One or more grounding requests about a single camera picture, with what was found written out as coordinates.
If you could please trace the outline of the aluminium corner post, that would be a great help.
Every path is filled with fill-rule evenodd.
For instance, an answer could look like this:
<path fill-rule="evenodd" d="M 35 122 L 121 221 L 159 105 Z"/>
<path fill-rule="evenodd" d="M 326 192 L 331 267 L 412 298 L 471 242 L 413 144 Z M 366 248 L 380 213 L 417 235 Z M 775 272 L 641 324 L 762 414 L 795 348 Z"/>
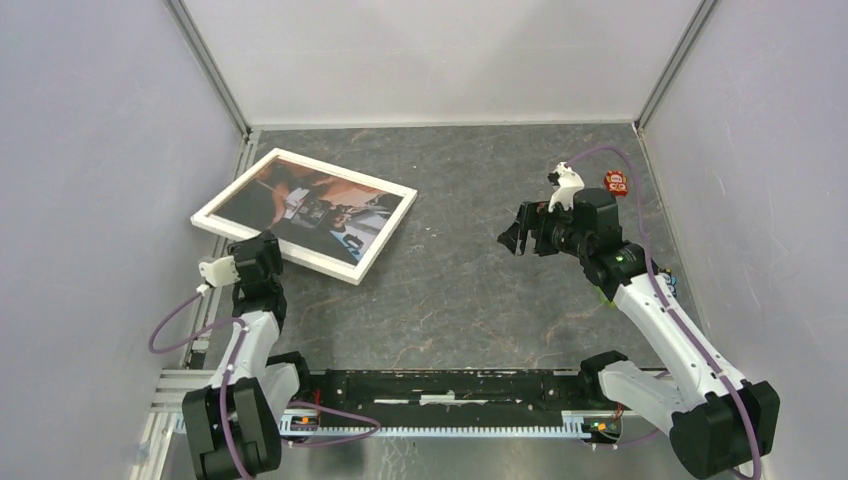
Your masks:
<path fill-rule="evenodd" d="M 639 136 L 644 134 L 647 125 L 657 112 L 665 95 L 678 76 L 685 61 L 696 45 L 702 31 L 710 21 L 719 0 L 701 0 L 688 21 L 672 53 L 665 63 L 657 81 L 650 91 L 647 100 L 633 122 L 633 127 Z"/>
<path fill-rule="evenodd" d="M 170 11 L 178 29 L 222 103 L 231 122 L 240 132 L 241 136 L 247 138 L 252 132 L 252 127 L 229 88 L 222 71 L 217 65 L 211 50 L 188 9 L 188 5 L 183 0 L 164 0 L 163 3 Z"/>

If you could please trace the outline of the blue black monster toy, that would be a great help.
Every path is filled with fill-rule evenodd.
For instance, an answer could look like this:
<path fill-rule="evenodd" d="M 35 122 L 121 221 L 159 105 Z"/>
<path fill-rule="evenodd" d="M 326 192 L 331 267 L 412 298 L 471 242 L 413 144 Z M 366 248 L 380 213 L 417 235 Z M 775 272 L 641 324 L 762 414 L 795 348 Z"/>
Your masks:
<path fill-rule="evenodd" d="M 673 297 L 677 296 L 677 277 L 671 269 L 665 268 L 659 271 L 660 275 L 666 282 L 666 286 Z"/>

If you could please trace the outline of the aluminium corner post left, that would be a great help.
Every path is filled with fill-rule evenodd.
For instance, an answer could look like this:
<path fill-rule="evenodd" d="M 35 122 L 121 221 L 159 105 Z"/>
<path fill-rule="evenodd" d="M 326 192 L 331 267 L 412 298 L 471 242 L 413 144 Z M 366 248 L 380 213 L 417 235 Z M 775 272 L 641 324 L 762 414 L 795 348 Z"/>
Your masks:
<path fill-rule="evenodd" d="M 252 132 L 252 127 L 229 88 L 222 71 L 217 65 L 211 50 L 188 9 L 188 5 L 183 0 L 164 0 L 163 3 L 170 11 L 178 29 L 222 103 L 231 122 L 240 132 L 241 136 L 247 138 Z"/>

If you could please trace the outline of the printed photo with white border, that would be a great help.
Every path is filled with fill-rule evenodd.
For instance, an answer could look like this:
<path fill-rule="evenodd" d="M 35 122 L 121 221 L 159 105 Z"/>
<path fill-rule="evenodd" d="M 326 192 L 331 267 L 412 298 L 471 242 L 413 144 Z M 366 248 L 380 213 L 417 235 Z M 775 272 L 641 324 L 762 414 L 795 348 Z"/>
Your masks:
<path fill-rule="evenodd" d="M 401 195 L 277 158 L 213 214 L 357 265 L 402 200 Z"/>

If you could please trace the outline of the light wooden picture frame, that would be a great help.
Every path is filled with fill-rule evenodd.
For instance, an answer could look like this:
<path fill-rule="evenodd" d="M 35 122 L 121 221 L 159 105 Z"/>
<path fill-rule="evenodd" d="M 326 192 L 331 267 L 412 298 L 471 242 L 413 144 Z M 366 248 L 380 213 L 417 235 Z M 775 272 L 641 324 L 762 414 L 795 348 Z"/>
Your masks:
<path fill-rule="evenodd" d="M 358 285 L 417 195 L 411 187 L 274 148 L 190 221 L 233 242 L 269 231 L 284 259 Z"/>

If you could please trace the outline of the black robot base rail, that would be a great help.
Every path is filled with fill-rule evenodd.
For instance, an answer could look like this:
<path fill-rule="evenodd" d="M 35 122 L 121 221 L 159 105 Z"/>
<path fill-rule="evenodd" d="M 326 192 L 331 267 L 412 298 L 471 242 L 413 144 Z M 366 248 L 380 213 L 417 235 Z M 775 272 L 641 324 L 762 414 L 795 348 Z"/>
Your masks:
<path fill-rule="evenodd" d="M 304 406 L 280 415 L 284 438 L 576 439 L 620 448 L 661 434 L 583 392 L 572 370 L 326 370 L 310 380 Z"/>

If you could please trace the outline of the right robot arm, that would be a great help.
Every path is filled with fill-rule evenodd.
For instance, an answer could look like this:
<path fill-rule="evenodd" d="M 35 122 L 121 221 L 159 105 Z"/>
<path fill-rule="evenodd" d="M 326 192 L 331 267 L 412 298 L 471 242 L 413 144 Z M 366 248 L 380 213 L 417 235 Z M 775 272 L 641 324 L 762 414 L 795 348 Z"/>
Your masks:
<path fill-rule="evenodd" d="M 662 380 L 617 351 L 597 354 L 580 366 L 580 400 L 591 408 L 613 401 L 632 409 L 669 438 L 695 478 L 743 464 L 759 478 L 773 447 L 778 393 L 767 381 L 748 380 L 698 330 L 646 250 L 624 238 L 615 196 L 587 188 L 570 207 L 522 203 L 498 241 L 522 255 L 528 240 L 538 256 L 577 258 L 587 280 L 633 322 L 670 374 Z"/>

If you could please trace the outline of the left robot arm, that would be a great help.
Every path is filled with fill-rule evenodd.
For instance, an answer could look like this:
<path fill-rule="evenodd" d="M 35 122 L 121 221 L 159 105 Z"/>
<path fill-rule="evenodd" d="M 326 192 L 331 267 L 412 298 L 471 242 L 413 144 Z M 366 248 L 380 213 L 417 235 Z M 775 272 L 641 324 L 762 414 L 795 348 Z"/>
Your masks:
<path fill-rule="evenodd" d="M 283 412 L 313 397 L 314 381 L 303 357 L 271 355 L 287 313 L 283 269 L 278 240 L 269 231 L 233 243 L 224 257 L 199 265 L 199 293 L 232 286 L 233 311 L 222 321 L 232 327 L 223 360 L 207 384 L 182 401 L 198 479 L 252 479 L 277 469 Z"/>

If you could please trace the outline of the aluminium corner post right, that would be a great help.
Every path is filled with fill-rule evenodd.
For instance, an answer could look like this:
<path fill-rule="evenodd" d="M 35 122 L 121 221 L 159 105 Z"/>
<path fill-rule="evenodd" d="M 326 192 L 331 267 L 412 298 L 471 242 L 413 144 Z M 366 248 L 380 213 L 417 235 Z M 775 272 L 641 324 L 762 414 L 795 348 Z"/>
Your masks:
<path fill-rule="evenodd" d="M 650 91 L 647 100 L 633 122 L 633 127 L 639 136 L 644 134 L 647 125 L 657 112 L 665 95 L 678 76 L 685 61 L 696 45 L 702 31 L 710 21 L 719 0 L 701 0 L 688 21 L 672 53 L 665 63 L 657 81 Z"/>

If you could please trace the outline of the red monster toy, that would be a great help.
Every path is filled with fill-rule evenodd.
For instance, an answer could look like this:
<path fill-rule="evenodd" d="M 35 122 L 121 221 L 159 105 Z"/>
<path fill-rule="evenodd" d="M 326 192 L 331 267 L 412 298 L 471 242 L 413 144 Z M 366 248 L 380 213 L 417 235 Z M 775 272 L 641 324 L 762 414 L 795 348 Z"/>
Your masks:
<path fill-rule="evenodd" d="M 604 177 L 603 184 L 616 197 L 625 197 L 629 193 L 628 178 L 622 171 L 609 170 Z"/>

